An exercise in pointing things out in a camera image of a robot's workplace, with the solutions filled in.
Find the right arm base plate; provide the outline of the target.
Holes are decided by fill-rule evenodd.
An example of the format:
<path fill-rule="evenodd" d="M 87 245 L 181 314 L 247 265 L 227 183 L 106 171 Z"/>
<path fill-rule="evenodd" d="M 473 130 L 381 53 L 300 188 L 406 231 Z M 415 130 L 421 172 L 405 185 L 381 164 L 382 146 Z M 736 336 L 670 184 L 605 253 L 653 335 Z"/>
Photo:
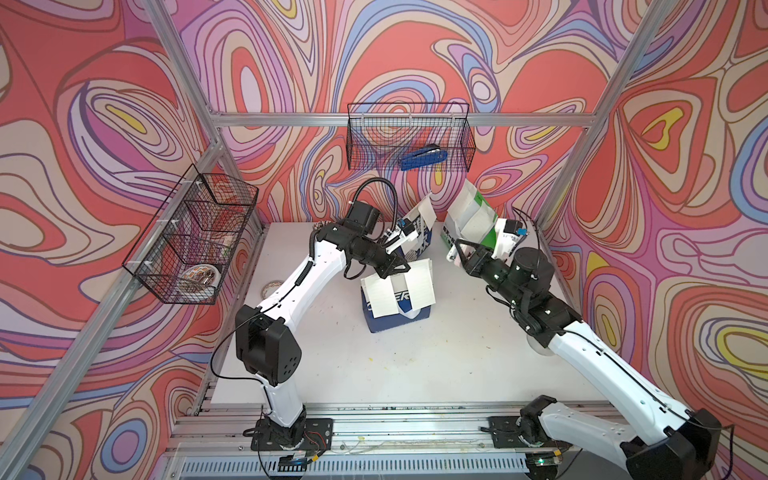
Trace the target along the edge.
<path fill-rule="evenodd" d="M 491 416 L 486 426 L 479 430 L 491 436 L 493 446 L 500 448 L 551 448 L 567 451 L 571 443 L 550 438 L 543 428 L 533 420 L 519 416 Z"/>

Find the dark blue paper bag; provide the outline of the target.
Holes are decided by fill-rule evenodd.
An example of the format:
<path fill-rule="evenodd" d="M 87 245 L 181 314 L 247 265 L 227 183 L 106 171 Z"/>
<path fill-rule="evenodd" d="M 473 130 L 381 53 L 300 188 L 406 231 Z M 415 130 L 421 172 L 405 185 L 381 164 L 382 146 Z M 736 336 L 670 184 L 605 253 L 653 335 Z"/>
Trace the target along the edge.
<path fill-rule="evenodd" d="M 409 264 L 406 273 L 381 279 L 376 274 L 361 281 L 362 310 L 371 333 L 427 319 L 436 304 L 430 259 Z"/>

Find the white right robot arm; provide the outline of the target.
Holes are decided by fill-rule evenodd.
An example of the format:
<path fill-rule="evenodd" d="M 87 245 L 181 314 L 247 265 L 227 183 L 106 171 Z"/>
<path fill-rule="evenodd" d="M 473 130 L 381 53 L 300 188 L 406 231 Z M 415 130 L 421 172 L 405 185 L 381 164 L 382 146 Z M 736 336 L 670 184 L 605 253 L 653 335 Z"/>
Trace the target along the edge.
<path fill-rule="evenodd" d="M 554 267 L 532 247 L 510 261 L 488 247 L 454 243 L 465 272 L 484 281 L 507 307 L 531 345 L 575 368 L 624 418 L 610 422 L 541 395 L 521 409 L 512 427 L 520 442 L 577 445 L 634 479 L 701 479 L 714 466 L 723 429 L 708 410 L 691 410 L 666 394 L 610 349 L 582 317 L 551 290 Z"/>

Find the green white paper bag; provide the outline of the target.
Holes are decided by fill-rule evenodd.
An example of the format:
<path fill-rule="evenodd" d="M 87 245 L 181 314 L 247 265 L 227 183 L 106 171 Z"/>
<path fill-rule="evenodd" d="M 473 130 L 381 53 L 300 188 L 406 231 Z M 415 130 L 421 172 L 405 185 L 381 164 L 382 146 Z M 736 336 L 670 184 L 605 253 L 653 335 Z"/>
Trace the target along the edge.
<path fill-rule="evenodd" d="M 497 213 L 481 192 L 474 184 L 465 180 L 459 194 L 448 208 L 441 239 L 448 251 L 454 246 L 456 239 L 466 239 L 493 250 L 496 240 L 494 225 L 497 220 Z"/>

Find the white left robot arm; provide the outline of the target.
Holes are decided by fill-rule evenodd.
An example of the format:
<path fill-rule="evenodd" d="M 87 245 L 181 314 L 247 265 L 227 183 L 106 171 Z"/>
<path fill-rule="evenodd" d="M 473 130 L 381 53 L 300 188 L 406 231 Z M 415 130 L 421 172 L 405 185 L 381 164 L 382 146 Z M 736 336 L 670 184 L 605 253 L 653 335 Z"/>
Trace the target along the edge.
<path fill-rule="evenodd" d="M 292 380 L 302 359 L 295 331 L 324 287 L 352 262 L 369 266 L 381 279 L 406 273 L 410 265 L 401 245 L 418 236 L 411 220 L 396 220 L 384 236 L 373 239 L 379 211 L 355 201 L 347 215 L 315 228 L 303 262 L 258 306 L 245 305 L 236 315 L 235 354 L 264 391 L 268 413 L 253 434 L 261 449 L 294 450 L 305 441 L 306 407 Z"/>

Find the blue white paper bag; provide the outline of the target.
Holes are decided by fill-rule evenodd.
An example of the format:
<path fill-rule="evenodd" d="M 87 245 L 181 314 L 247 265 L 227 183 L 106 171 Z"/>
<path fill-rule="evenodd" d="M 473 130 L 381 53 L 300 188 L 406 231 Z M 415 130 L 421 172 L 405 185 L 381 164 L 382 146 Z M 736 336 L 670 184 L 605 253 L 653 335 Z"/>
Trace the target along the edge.
<path fill-rule="evenodd" d="M 399 249 L 408 262 L 418 260 L 432 242 L 433 227 L 437 220 L 430 195 L 420 200 L 405 216 L 414 226 L 417 236 L 408 240 Z"/>

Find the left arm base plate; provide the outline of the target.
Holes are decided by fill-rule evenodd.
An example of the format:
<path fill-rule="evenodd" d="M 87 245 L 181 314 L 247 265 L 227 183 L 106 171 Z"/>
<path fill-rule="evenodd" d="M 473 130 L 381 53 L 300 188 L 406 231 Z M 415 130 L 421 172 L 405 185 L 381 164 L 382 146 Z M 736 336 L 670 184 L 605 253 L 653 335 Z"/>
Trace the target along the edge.
<path fill-rule="evenodd" d="M 332 447 L 332 418 L 299 419 L 291 427 L 283 427 L 269 418 L 256 422 L 250 448 L 254 452 L 326 451 Z"/>

